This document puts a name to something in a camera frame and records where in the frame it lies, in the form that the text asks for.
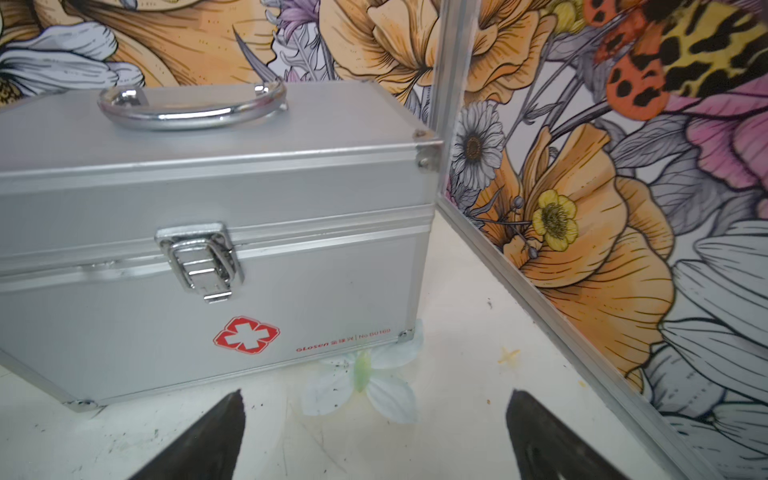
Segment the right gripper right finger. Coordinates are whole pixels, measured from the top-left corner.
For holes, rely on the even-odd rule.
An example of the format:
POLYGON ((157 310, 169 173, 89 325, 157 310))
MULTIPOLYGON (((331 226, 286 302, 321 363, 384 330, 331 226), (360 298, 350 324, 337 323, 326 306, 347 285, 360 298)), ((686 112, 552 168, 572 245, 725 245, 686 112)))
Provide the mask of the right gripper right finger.
POLYGON ((512 392, 506 425, 522 479, 627 480, 527 391, 512 392))

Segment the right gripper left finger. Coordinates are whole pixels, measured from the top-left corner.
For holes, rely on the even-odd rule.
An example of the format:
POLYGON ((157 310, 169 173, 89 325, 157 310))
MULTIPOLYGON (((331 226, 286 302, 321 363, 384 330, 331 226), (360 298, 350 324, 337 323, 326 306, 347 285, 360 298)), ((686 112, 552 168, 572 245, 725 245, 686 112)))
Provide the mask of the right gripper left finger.
POLYGON ((131 479, 232 479, 245 431, 239 390, 224 396, 131 479))

